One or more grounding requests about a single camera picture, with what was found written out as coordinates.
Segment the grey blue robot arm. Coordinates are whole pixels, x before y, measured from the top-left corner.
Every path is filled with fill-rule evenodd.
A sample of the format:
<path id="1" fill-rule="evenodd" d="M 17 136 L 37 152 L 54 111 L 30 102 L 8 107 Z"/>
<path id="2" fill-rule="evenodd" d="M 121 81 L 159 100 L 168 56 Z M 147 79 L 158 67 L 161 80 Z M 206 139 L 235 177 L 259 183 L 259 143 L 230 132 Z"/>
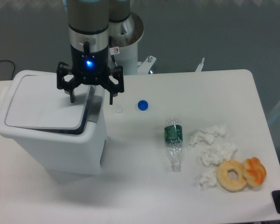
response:
<path id="1" fill-rule="evenodd" d="M 128 0 L 66 1 L 72 66 L 59 62 L 56 86 L 75 102 L 74 89 L 80 84 L 100 85 L 110 93 L 110 102 L 124 92 L 124 68 L 108 65 L 109 47 L 115 36 L 110 23 L 120 24 L 130 18 Z"/>

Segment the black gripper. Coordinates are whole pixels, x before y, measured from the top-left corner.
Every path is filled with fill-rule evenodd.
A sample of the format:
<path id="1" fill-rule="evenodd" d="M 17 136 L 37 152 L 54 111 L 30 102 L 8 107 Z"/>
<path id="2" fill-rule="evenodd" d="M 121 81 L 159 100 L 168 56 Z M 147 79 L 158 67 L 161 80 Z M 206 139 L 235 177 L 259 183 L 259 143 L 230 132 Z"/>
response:
<path id="1" fill-rule="evenodd" d="M 75 102 L 74 89 L 80 84 L 101 85 L 109 92 L 109 104 L 113 104 L 113 98 L 118 93 L 124 92 L 124 68 L 119 65 L 112 69 L 108 67 L 108 47 L 98 52 L 90 52 L 86 55 L 73 46 L 70 46 L 72 68 L 59 62 L 56 70 L 56 87 L 70 95 L 70 102 Z M 73 78 L 66 81 L 65 77 L 71 74 Z"/>

